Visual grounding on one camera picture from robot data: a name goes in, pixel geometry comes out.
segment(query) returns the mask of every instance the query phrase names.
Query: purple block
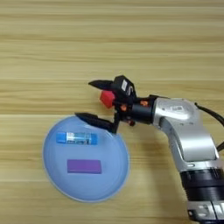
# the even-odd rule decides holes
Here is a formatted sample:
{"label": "purple block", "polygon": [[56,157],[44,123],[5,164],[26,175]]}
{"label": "purple block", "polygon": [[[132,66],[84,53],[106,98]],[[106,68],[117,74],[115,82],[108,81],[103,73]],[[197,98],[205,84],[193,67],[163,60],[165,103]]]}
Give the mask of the purple block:
{"label": "purple block", "polygon": [[68,159],[66,164],[68,173],[102,173],[102,164],[100,160]]}

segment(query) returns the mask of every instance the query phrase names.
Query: gray arm casing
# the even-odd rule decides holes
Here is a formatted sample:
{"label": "gray arm casing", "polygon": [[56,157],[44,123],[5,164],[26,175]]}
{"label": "gray arm casing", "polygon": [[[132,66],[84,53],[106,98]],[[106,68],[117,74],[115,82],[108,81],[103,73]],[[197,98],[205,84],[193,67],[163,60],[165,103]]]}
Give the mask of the gray arm casing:
{"label": "gray arm casing", "polygon": [[222,168],[214,141],[200,120],[194,103],[184,99],[157,98],[153,125],[169,138],[179,172]]}

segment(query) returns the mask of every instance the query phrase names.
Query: light blue plate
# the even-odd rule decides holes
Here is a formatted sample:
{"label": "light blue plate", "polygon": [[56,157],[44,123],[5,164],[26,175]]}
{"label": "light blue plate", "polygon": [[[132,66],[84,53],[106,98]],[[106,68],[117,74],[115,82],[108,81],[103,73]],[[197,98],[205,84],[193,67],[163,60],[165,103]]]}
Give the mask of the light blue plate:
{"label": "light blue plate", "polygon": [[[97,145],[56,143],[58,132],[95,133]],[[68,159],[101,160],[102,174],[67,173]],[[49,179],[66,196],[83,202],[99,202],[114,196],[130,169],[127,147],[119,135],[90,126],[76,116],[58,122],[48,133],[43,162]]]}

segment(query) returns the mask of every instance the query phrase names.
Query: red gripper part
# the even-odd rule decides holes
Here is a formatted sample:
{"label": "red gripper part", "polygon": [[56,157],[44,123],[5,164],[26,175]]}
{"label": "red gripper part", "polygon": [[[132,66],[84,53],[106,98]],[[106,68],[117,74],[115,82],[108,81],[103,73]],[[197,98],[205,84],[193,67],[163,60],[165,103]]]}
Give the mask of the red gripper part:
{"label": "red gripper part", "polygon": [[108,109],[113,107],[113,101],[115,98],[116,97],[113,92],[106,90],[101,91],[101,101]]}

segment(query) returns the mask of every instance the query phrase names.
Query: wooden table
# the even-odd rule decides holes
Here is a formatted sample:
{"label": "wooden table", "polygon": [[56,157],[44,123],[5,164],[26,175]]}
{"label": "wooden table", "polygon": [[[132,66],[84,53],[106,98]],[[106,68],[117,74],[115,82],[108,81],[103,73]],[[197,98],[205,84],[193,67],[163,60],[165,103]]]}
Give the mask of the wooden table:
{"label": "wooden table", "polygon": [[[94,79],[126,74],[141,96],[183,97],[224,114],[223,0],[0,0],[0,219],[3,224],[186,224],[165,135],[122,124],[126,186],[72,201],[42,166],[47,131],[74,111],[112,116]],[[219,143],[222,127],[204,115]]]}

